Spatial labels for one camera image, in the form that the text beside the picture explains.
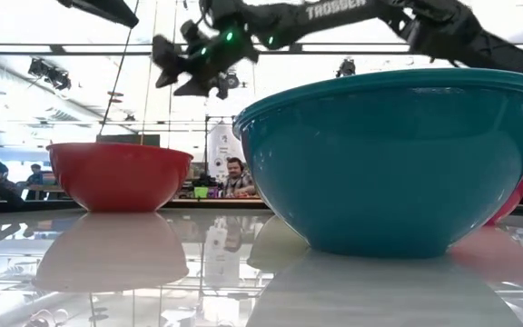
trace table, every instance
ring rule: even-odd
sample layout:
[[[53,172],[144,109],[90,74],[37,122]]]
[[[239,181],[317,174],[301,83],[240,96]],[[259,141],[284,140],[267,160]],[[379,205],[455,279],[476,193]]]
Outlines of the table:
[[[263,203],[260,198],[243,198],[243,199],[172,199],[174,203]]]
[[[26,187],[29,191],[35,192],[35,199],[40,198],[40,192],[46,193],[63,193],[64,190],[59,185],[30,185]]]
[[[60,318],[65,310],[74,326],[89,326],[98,312],[122,325],[163,326],[163,312],[199,308],[197,326],[211,317],[248,327],[523,326],[523,217],[479,230],[443,259],[397,263],[306,253],[295,234],[275,240],[265,233],[276,226],[263,225],[278,222],[269,210],[166,209],[79,220],[84,215],[0,214],[35,231],[27,240],[25,228],[14,232],[12,223],[11,234],[0,231],[0,296],[23,295],[9,296],[0,325],[24,326],[46,309]],[[228,217],[242,227],[234,253],[224,250],[216,227]],[[169,242],[175,237],[181,248]],[[247,264],[253,255],[260,270]],[[32,280],[80,292],[34,292]],[[105,287],[125,290],[97,292]]]

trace person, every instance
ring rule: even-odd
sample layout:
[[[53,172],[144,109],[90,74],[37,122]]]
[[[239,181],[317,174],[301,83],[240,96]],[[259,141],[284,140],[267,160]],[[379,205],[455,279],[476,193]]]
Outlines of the person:
[[[4,186],[4,188],[16,192],[15,183],[11,182],[7,179],[7,175],[9,174],[9,168],[7,168],[6,165],[0,163],[0,184]]]
[[[223,184],[223,197],[242,197],[255,195],[252,176],[245,171],[239,158],[227,160],[227,180]]]
[[[44,184],[44,174],[42,173],[42,166],[34,163],[31,166],[32,168],[32,175],[27,178],[27,182],[25,183],[25,186],[29,187],[32,185],[43,185]],[[27,192],[27,196],[25,197],[26,200],[35,200],[35,195],[38,192],[29,190]],[[37,200],[43,200],[47,196],[46,192],[39,192],[39,199]]]

